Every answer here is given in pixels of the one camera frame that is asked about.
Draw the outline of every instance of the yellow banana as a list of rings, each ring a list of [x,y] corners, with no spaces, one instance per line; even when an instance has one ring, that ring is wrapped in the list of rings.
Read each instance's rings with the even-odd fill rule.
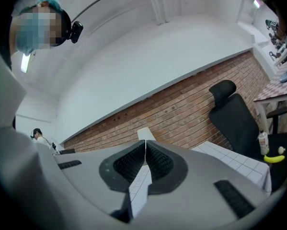
[[[278,163],[278,162],[281,162],[282,160],[284,160],[285,156],[284,155],[281,155],[281,156],[277,156],[277,157],[273,157],[273,158],[269,158],[267,156],[264,156],[264,160],[267,162],[267,163]]]

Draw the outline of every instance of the table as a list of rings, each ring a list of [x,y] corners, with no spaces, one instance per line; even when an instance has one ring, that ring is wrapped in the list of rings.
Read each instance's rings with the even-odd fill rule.
[[[257,114],[260,114],[264,131],[269,134],[269,126],[265,109],[269,103],[287,101],[287,82],[280,83],[280,77],[287,71],[287,63],[278,67],[279,70],[263,91],[254,99]]]
[[[192,150],[206,153],[221,160],[264,190],[268,196],[271,194],[271,176],[267,164],[222,148],[209,141],[205,141]]]

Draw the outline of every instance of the chair armrest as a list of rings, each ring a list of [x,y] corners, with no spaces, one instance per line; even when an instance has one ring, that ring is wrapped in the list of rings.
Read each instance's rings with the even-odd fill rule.
[[[286,106],[278,108],[272,112],[269,112],[267,114],[267,118],[277,117],[277,116],[283,115],[285,113],[287,113],[287,107]]]

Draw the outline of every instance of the white tile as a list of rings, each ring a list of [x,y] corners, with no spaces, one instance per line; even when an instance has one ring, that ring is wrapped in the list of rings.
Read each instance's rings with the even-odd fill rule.
[[[230,157],[231,159],[234,159],[238,156],[238,153],[234,152],[234,151],[230,151],[228,154],[227,154],[228,157]]]
[[[136,193],[138,192],[139,188],[140,188],[140,186],[135,186],[135,187],[133,188],[133,190],[131,190],[131,193],[132,193],[132,194],[136,194]]]
[[[225,149],[225,148],[223,148],[221,146],[218,146],[218,145],[216,145],[214,143],[211,143],[209,141],[205,141],[203,144],[206,144],[206,145],[210,146],[211,148],[213,148],[213,149],[215,149],[217,151],[222,151],[223,149]]]
[[[139,214],[139,212],[144,207],[145,202],[142,202],[142,197],[136,195],[134,199],[132,200],[131,205],[132,205],[133,217],[136,218],[136,216]]]
[[[249,180],[251,180],[251,181],[252,181],[254,184],[256,184],[256,185],[259,184],[259,182],[261,181],[262,177],[263,177],[263,175],[260,174],[260,173],[258,173],[258,172],[256,172],[256,171],[252,171],[252,172],[247,176],[247,178],[248,178]]]
[[[221,153],[223,153],[224,155],[227,155],[229,152],[230,152],[230,150],[228,150],[226,148],[221,151]]]
[[[218,152],[216,155],[215,155],[215,158],[217,159],[222,159],[225,155],[221,152]]]
[[[148,200],[148,185],[146,185],[144,188],[142,187],[137,192],[136,197],[140,198],[141,202],[146,202]]]
[[[263,163],[263,162],[259,162],[256,167],[254,168],[255,171],[261,173],[261,174],[265,174],[269,169],[268,164]]]
[[[191,149],[192,151],[198,151],[198,152],[201,152],[201,153],[205,153],[203,150],[201,150],[199,147],[196,147],[196,148],[192,148]]]
[[[136,183],[136,186],[141,186],[142,183],[143,183],[143,181],[138,181],[138,182]]]
[[[145,169],[145,167],[142,166],[142,167],[140,168],[139,172],[144,172],[144,169]]]
[[[139,181],[144,181],[145,177],[146,177],[146,175],[141,176],[141,177],[139,178]]]
[[[248,176],[249,173],[251,173],[251,169],[247,166],[244,166],[243,164],[237,169],[237,171],[244,175],[244,176]]]
[[[150,171],[147,174],[146,178],[144,179],[144,183],[147,183],[148,185],[152,184],[152,176],[151,176],[151,172]]]
[[[144,171],[149,170],[149,167],[148,167],[147,165],[144,165],[144,166],[142,166],[142,167],[143,167]]]
[[[143,171],[139,171],[138,174],[136,175],[136,177],[140,177],[142,176]]]
[[[241,163],[233,160],[232,162],[230,162],[228,164],[229,167],[233,168],[234,170],[237,170],[240,166],[241,166]]]
[[[129,194],[129,196],[130,196],[130,201],[132,201],[134,197],[136,196],[136,194]]]
[[[254,169],[256,167],[256,165],[258,164],[257,160],[248,158],[244,163],[245,166],[248,166],[251,169]]]
[[[222,162],[228,164],[228,163],[230,163],[233,159],[231,159],[231,158],[225,156],[225,157],[223,157],[223,158],[220,159],[220,160],[221,160]]]
[[[247,158],[248,157],[239,154],[236,158],[234,158],[234,160],[236,160],[239,163],[244,163],[247,160]]]
[[[133,182],[129,187],[134,187],[137,182]]]
[[[207,145],[204,145],[204,144],[199,145],[199,148],[203,150],[205,153],[207,153],[208,155],[215,155],[218,153],[217,150],[214,150],[213,148]]]

